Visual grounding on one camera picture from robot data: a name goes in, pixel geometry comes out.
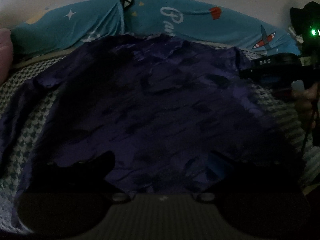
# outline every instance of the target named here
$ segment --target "wrinkled fabric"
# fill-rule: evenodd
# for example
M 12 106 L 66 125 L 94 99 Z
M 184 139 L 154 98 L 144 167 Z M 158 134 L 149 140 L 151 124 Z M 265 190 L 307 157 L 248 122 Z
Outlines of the wrinkled fabric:
M 59 88 L 16 198 L 46 163 L 67 167 L 108 150 L 116 165 L 105 179 L 129 194 L 203 191 L 224 174 L 210 165 L 213 152 L 300 174 L 301 158 L 238 77 L 249 66 L 237 48 L 164 35 L 79 47 L 26 81 L 0 120 L 3 166 L 28 112 Z

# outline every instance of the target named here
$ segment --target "blue fabric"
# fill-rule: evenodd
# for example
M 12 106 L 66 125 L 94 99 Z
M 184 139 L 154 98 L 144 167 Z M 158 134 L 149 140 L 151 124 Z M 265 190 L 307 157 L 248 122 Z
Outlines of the blue fabric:
M 28 113 L 59 88 L 16 199 L 46 163 L 67 167 L 108 150 L 116 164 L 105 180 L 130 195 L 207 189 L 232 171 L 211 158 L 215 152 L 260 166 L 280 161 L 299 176 L 301 157 L 238 76 L 249 66 L 237 48 L 165 35 L 79 47 L 24 82 L 0 119 L 3 167 Z
M 166 33 L 268 55 L 300 54 L 286 31 L 227 8 L 192 0 L 134 0 L 125 12 L 125 23 L 126 31 L 138 35 Z
M 46 10 L 12 30 L 15 56 L 34 57 L 124 33 L 119 0 L 89 0 Z

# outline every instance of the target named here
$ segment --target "finger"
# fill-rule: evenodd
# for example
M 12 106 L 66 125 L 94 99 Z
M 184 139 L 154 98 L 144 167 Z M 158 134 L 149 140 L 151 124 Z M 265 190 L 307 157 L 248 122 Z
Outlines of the finger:
M 312 115 L 313 114 L 313 111 L 307 111 L 307 112 L 303 112 L 303 113 L 299 113 L 298 114 L 298 118 L 301 122 L 304 122 L 304 121 L 310 121 L 310 120 L 315 120 L 317 115 L 314 114 L 314 116 Z
M 305 132 L 308 131 L 309 126 L 310 126 L 310 122 L 303 122 L 303 123 L 301 123 L 301 128 L 302 128 Z M 315 127 L 316 127 L 316 122 L 313 121 L 312 124 L 311 124 L 311 130 L 313 130 Z
M 294 108 L 298 113 L 306 112 L 312 109 L 312 104 L 310 101 L 300 99 L 294 103 Z
M 311 88 L 299 92 L 297 90 L 292 90 L 292 97 L 295 99 L 304 99 L 304 100 L 315 100 L 317 97 L 318 83 L 314 83 Z

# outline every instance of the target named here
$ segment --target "houndstooth blanket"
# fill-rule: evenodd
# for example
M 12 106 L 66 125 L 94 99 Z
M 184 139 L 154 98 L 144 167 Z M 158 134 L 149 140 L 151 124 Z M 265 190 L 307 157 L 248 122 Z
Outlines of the houndstooth blanket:
M 256 53 L 248 51 L 244 51 L 244 53 L 250 60 L 260 57 L 260 55 Z M 30 65 L 9 78 L 7 82 L 0 87 L 0 115 L 4 112 L 11 96 L 25 80 L 36 76 L 62 58 L 63 57 L 58 57 Z M 294 110 L 293 104 L 274 99 L 270 90 L 266 90 L 258 85 L 252 84 L 250 86 L 258 98 L 258 103 L 276 118 L 280 129 L 284 132 L 292 145 L 295 146 L 296 150 L 299 151 L 305 133 L 300 128 L 300 122 L 298 121 L 298 116 Z M 15 143 L 6 167 L 5 175 L 0 178 L 0 230 L 20 234 L 23 233 L 22 230 L 14 228 L 11 224 L 11 214 L 14 205 L 13 200 L 17 192 L 21 171 L 45 124 L 46 117 L 57 93 L 57 90 L 48 93 L 47 96 L 34 107 Z M 307 165 L 303 176 L 300 178 L 300 185 L 302 188 L 309 185 L 320 173 L 320 149 L 319 147 L 312 146 L 311 136 L 307 142 L 303 158 L 307 162 Z

